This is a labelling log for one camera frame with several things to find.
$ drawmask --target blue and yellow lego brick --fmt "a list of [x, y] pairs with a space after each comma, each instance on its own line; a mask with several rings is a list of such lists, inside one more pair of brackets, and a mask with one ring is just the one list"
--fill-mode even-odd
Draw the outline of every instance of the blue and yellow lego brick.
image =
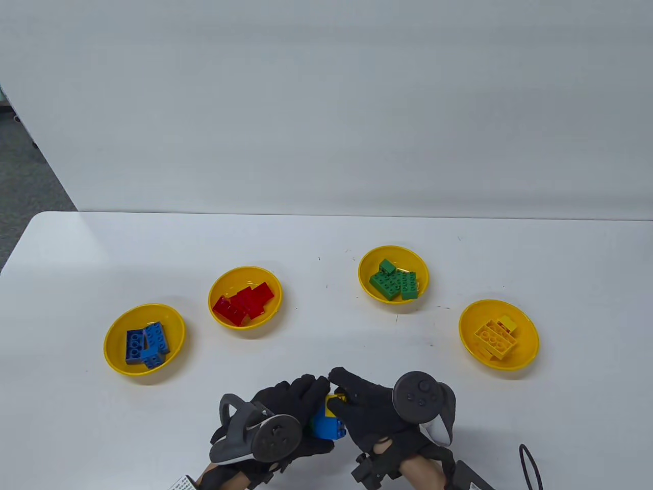
[[327, 395], [324, 404], [320, 407], [317, 414], [310, 421], [311, 433], [318, 439], [337, 440], [347, 435], [347, 430], [342, 420], [337, 418], [331, 410], [327, 408], [327, 402], [331, 398], [339, 398], [347, 401], [345, 395]]

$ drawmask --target blue lego brick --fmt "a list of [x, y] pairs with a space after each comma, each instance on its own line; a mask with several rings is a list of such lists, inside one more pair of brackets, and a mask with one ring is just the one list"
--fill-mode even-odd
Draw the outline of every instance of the blue lego brick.
[[165, 362], [165, 354], [160, 353], [156, 347], [145, 349], [140, 358], [148, 369], [157, 368]]
[[347, 435], [347, 430], [342, 420], [333, 417], [325, 417], [324, 414], [317, 414], [310, 422], [311, 433], [318, 439], [342, 439]]
[[140, 364], [142, 362], [140, 355], [145, 350], [143, 330], [128, 330], [126, 345], [125, 362], [127, 364]]
[[161, 354], [170, 353], [168, 341], [165, 338], [163, 325], [161, 325], [160, 321], [145, 327], [145, 337], [148, 340], [148, 349], [156, 347]]

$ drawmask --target white table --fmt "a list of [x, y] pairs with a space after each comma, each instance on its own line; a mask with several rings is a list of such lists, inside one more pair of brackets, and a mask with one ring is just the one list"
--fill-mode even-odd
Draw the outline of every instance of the white table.
[[[432, 273], [429, 294], [401, 314], [357, 279], [360, 258], [388, 243]], [[652, 257], [648, 222], [39, 214], [0, 275], [3, 487], [165, 489], [208, 462], [223, 393], [250, 397], [336, 365], [386, 385], [413, 369], [450, 384], [454, 454], [498, 489], [525, 488], [520, 442], [547, 489], [646, 485]], [[276, 328], [259, 338], [222, 328], [206, 304], [219, 275], [248, 264], [285, 291]], [[539, 329], [539, 357], [518, 376], [460, 343], [461, 311], [485, 297]], [[189, 338], [173, 365], [135, 380], [109, 368], [103, 340], [147, 302], [176, 308]], [[356, 454], [347, 438], [268, 488], [357, 488]]]

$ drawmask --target gloved hand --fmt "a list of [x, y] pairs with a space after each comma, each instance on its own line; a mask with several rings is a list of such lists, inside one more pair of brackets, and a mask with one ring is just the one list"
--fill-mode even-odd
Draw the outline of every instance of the gloved hand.
[[[281, 470], [283, 472], [297, 458], [330, 452], [334, 447], [333, 441], [312, 437], [306, 430], [309, 420], [317, 413], [329, 390], [329, 381], [324, 376], [315, 379], [312, 374], [305, 374], [291, 384], [282, 381], [275, 386], [262, 389], [254, 395], [251, 401], [262, 403], [273, 414], [290, 415], [299, 420], [302, 428], [304, 428], [304, 436], [299, 446], [283, 461], [270, 464], [248, 459], [227, 465], [234, 470], [234, 475], [237, 472], [243, 472], [251, 481], [249, 488], [252, 489], [262, 482], [269, 481], [273, 471]], [[222, 439], [226, 434], [227, 428], [220, 427], [211, 437], [211, 444]], [[212, 488], [210, 481], [213, 471], [215, 470], [204, 476], [202, 480], [203, 489]]]
[[411, 438], [421, 435], [419, 426], [404, 421], [392, 404], [392, 389], [375, 385], [359, 378], [342, 367], [333, 368], [329, 381], [338, 385], [336, 393], [343, 393], [347, 402], [330, 399], [327, 406], [341, 419], [354, 443], [371, 453], [379, 441], [390, 438]]

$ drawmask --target forearm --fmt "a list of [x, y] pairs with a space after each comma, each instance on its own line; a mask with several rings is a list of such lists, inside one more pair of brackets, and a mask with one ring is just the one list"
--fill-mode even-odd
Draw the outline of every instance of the forearm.
[[[202, 479], [204, 478], [204, 475], [217, 468], [218, 465], [215, 464], [210, 464], [206, 467], [206, 470], [200, 475], [200, 478], [197, 479], [196, 483], [198, 486], [202, 484]], [[219, 489], [211, 489], [211, 490], [245, 490], [247, 486], [251, 482], [249, 481], [249, 478], [245, 476], [244, 473], [238, 473], [233, 477], [231, 480], [229, 480], [227, 483], [224, 483]]]
[[399, 471], [415, 490], [443, 490], [447, 483], [438, 464], [420, 455], [406, 459]]

